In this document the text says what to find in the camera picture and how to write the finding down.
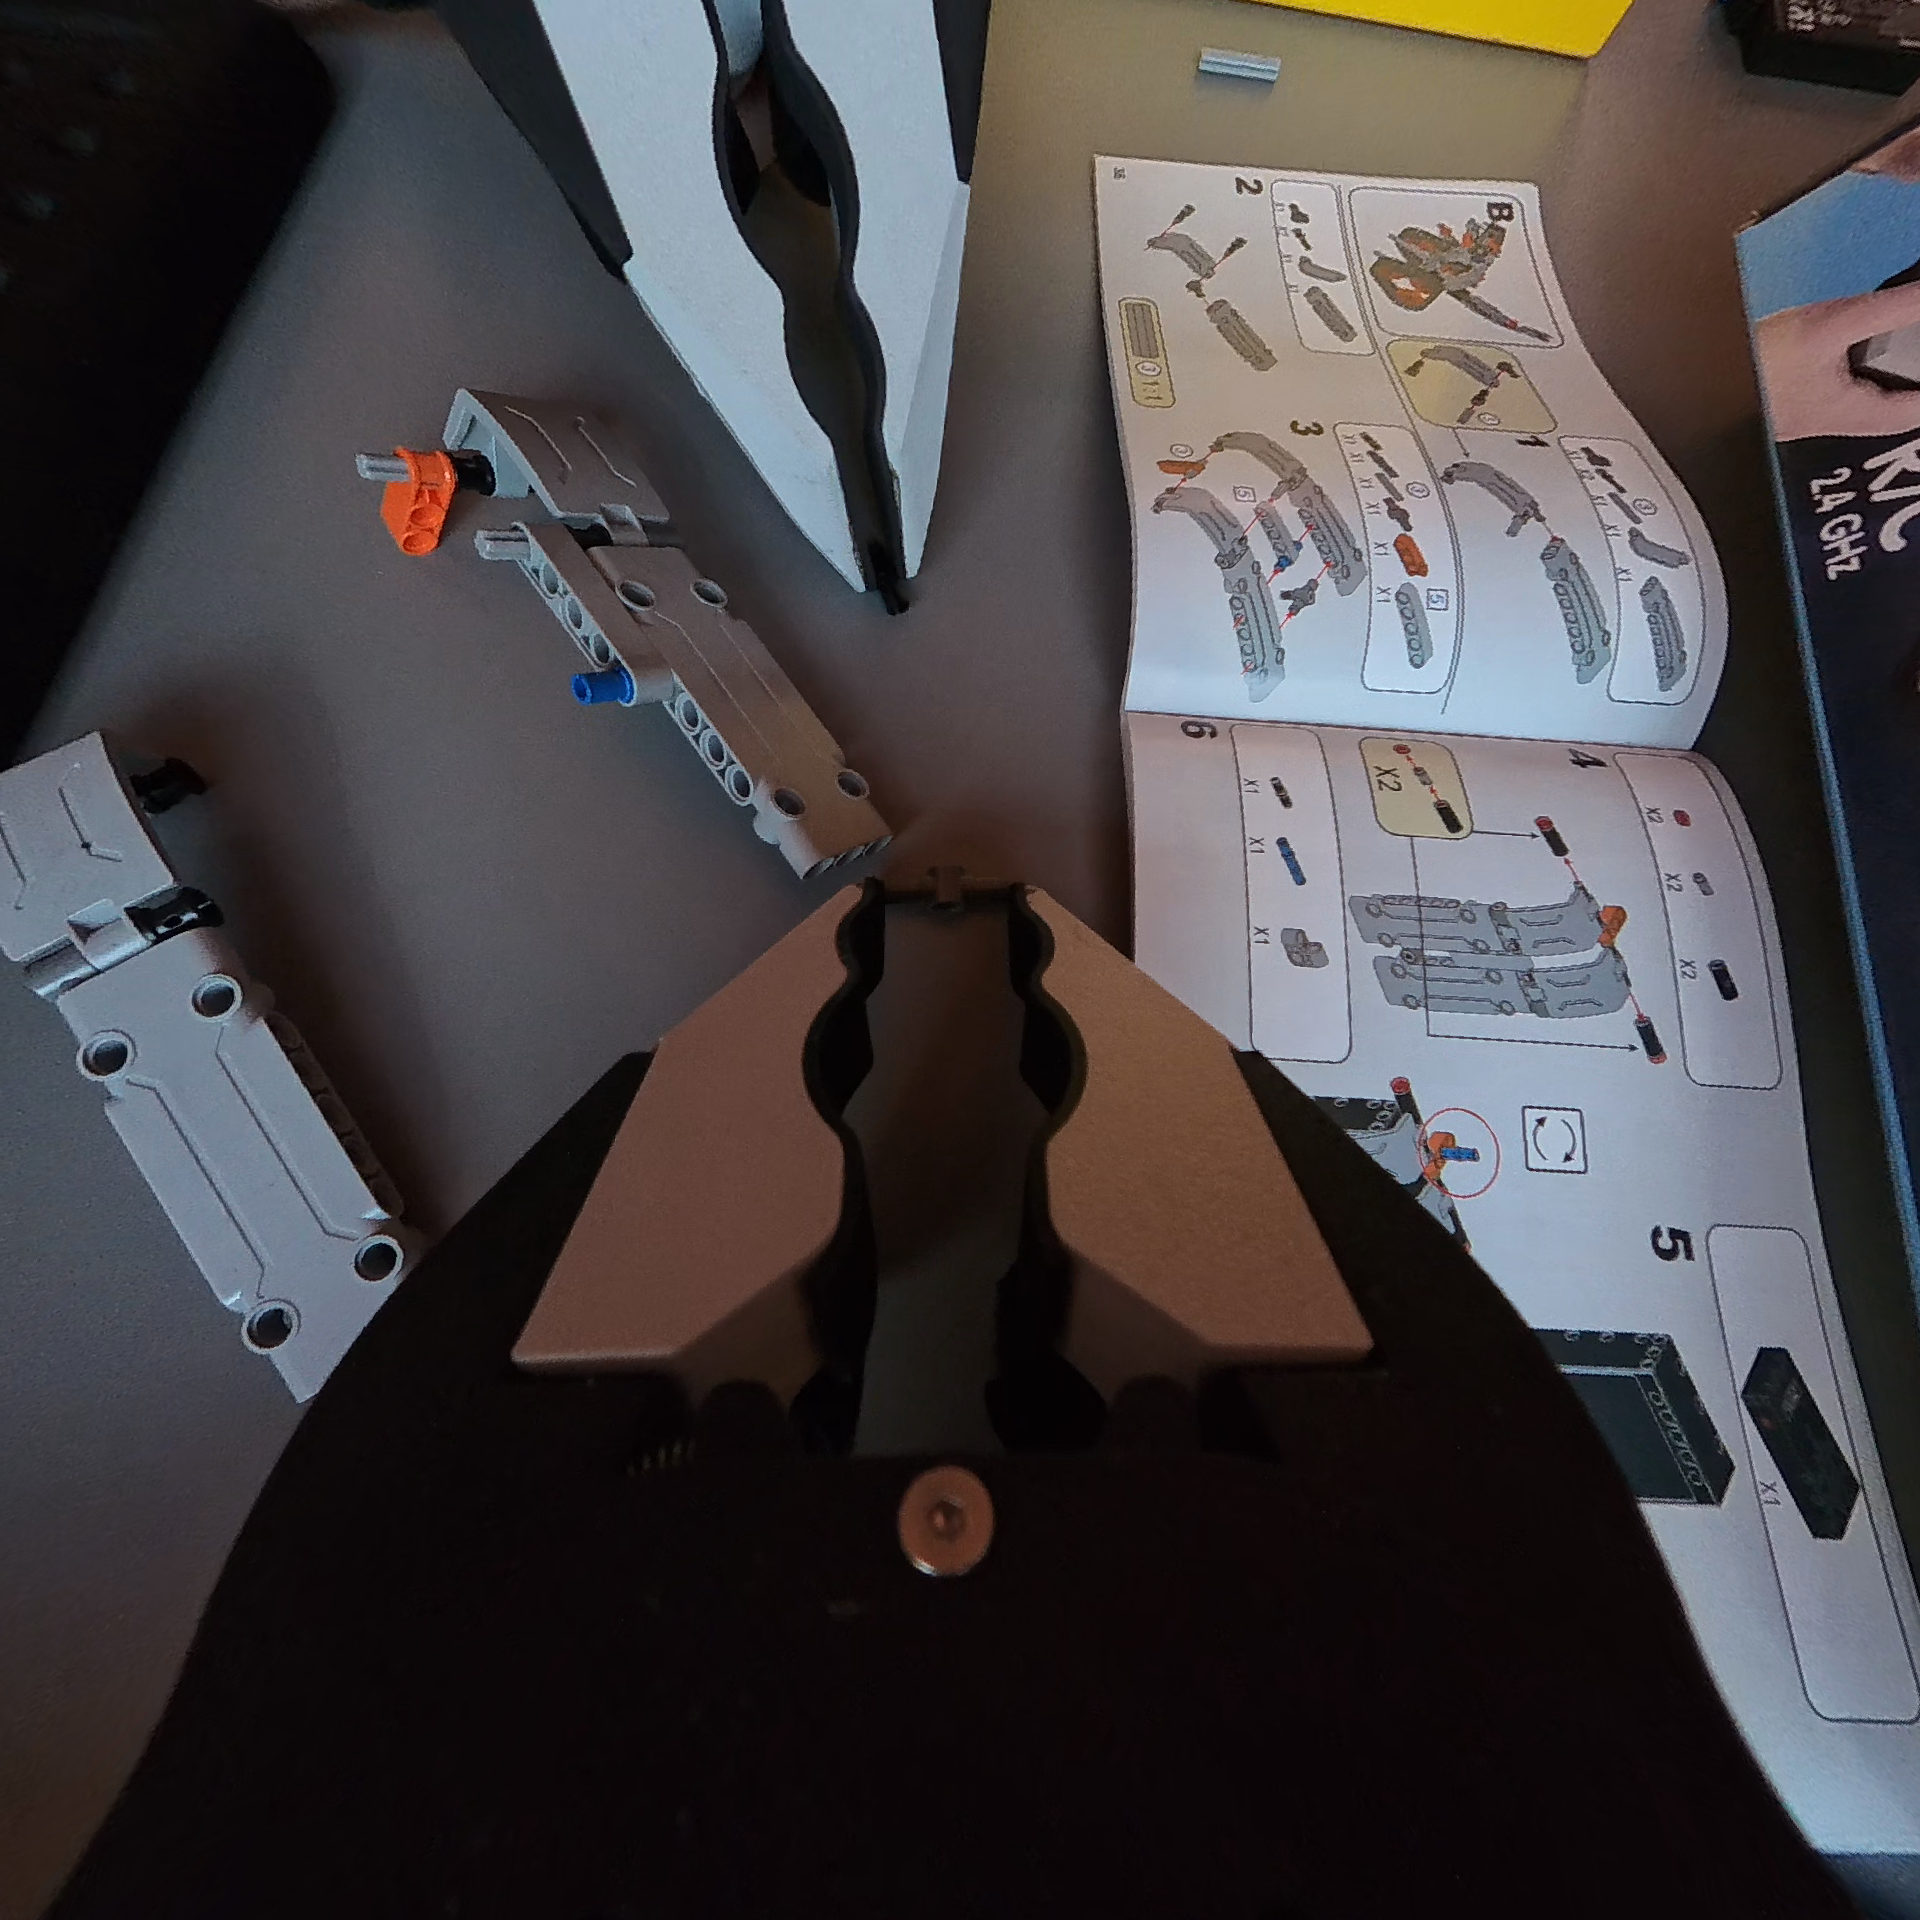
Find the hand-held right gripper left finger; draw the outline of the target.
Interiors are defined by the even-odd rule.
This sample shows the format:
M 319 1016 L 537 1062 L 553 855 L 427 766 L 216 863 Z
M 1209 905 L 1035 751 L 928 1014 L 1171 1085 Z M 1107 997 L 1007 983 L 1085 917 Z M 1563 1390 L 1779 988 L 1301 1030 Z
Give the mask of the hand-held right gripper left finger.
M 518 1366 L 756 1381 L 808 1444 L 853 1441 L 877 1270 L 846 1109 L 881 933 L 881 887 L 848 887 L 660 1037 Z

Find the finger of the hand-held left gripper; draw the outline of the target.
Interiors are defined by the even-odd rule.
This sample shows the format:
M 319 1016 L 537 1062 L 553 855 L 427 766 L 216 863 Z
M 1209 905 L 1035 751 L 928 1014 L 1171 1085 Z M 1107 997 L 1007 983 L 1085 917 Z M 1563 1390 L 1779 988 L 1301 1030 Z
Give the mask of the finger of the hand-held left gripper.
M 765 1 L 775 156 L 831 213 L 854 545 L 907 584 L 940 480 L 988 1 Z
M 647 318 L 760 480 L 854 588 L 868 588 L 827 435 L 783 351 L 783 302 L 736 222 L 727 116 L 760 55 L 760 6 L 539 1 Z

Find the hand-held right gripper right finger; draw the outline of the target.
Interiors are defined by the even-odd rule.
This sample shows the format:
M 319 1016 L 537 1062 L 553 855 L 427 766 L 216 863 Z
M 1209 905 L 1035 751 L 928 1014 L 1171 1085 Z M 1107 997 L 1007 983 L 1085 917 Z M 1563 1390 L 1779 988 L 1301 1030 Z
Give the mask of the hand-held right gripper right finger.
M 1085 1444 L 1124 1385 L 1371 1337 L 1225 1037 L 1035 887 L 1007 902 L 1045 1121 L 998 1280 L 992 1427 Z

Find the grey block assembly orange connector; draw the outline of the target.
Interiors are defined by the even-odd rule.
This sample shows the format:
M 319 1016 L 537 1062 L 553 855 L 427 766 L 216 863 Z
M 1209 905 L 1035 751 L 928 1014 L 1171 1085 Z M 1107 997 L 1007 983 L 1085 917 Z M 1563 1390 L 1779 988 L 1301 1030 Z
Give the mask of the grey block assembly orange connector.
M 383 484 L 379 517 L 412 558 L 437 549 L 460 497 L 518 502 L 523 517 L 473 531 L 477 556 L 527 581 L 579 649 L 579 672 L 627 665 L 636 703 L 667 709 L 795 872 L 813 878 L 888 844 L 867 776 L 728 611 L 721 584 L 687 559 L 608 416 L 460 388 L 438 448 L 358 453 L 355 465 Z

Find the grey desk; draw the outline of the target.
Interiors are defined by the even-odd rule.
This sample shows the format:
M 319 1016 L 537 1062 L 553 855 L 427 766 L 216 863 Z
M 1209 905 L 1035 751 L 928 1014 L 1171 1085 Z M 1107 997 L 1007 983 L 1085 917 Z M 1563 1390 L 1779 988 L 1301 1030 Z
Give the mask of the grey desk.
M 1708 515 L 1734 649 L 1703 745 L 1780 889 L 1821 1177 L 1876 1157 L 1774 527 L 1734 229 L 1886 102 L 1748 78 L 1711 5 L 1635 5 L 1589 64 L 1235 5 L 992 5 L 940 500 L 912 611 L 846 588 L 717 431 L 443 27 L 307 27 L 339 113 L 29 751 L 88 729 L 209 792 L 157 823 L 328 1069 L 422 1232 L 624 1049 L 803 918 L 654 709 L 465 534 L 408 561 L 351 454 L 477 381 L 627 413 L 687 544 L 895 827 L 894 860 L 1023 876 L 1128 939 L 1128 524 L 1097 339 L 1089 157 L 1302 163 L 1543 187 L 1575 321 Z M 1205 78 L 1205 46 L 1283 60 Z M 985 1437 L 1013 1230 L 1015 1008 L 989 928 L 909 926 L 854 1109 L 886 1342 L 868 1444 Z M 37 1916 L 144 1747 L 300 1407 L 241 1350 L 5 976 L 5 1916 Z

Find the black perforated chair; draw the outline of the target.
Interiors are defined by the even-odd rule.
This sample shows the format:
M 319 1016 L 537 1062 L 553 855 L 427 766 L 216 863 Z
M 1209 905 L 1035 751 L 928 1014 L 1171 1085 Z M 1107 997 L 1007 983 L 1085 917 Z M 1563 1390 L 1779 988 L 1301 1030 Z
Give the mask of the black perforated chair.
M 321 61 L 260 5 L 1 5 L 5 751 L 328 112 Z

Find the grey panel block assembly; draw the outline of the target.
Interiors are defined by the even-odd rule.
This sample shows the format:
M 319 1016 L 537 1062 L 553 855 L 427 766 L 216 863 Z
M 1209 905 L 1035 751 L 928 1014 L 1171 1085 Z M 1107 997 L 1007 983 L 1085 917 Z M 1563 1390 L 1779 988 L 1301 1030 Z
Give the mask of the grey panel block assembly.
M 297 1401 L 412 1268 L 403 1203 L 318 1059 L 183 884 L 148 815 L 203 790 L 126 776 L 103 735 L 1 774 L 1 947 L 215 1296 Z

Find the yellow plastic bin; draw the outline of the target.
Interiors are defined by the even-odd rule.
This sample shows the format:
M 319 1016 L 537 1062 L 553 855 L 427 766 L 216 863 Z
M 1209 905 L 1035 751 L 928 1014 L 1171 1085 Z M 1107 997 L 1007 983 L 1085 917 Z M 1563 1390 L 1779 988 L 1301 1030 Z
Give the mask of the yellow plastic bin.
M 1612 39 L 1632 1 L 1296 0 L 1272 6 L 1589 60 Z

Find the white instruction booklet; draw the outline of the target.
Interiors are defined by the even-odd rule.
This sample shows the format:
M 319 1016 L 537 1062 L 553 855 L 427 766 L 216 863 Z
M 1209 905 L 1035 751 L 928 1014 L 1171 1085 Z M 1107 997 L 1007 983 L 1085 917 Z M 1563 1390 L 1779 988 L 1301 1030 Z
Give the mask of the white instruction booklet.
M 1136 960 L 1545 1333 L 1813 1843 L 1915 1854 L 1915 1596 L 1779 929 L 1689 753 L 1711 539 L 1526 182 L 1094 160 Z

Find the blue robot kit box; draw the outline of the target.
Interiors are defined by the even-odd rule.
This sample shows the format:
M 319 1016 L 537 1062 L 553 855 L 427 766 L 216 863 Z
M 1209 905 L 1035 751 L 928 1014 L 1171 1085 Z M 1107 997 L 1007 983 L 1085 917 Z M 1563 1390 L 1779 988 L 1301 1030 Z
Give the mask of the blue robot kit box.
M 1918 1260 L 1918 126 L 1739 231 L 1737 268 L 1869 1059 Z

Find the black battery box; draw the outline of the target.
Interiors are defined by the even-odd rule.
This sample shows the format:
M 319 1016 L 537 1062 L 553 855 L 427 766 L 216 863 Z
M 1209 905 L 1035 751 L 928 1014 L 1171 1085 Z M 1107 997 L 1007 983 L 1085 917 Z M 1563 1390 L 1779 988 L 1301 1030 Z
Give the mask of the black battery box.
M 1915 1 L 1727 1 L 1750 73 L 1886 96 L 1918 83 Z

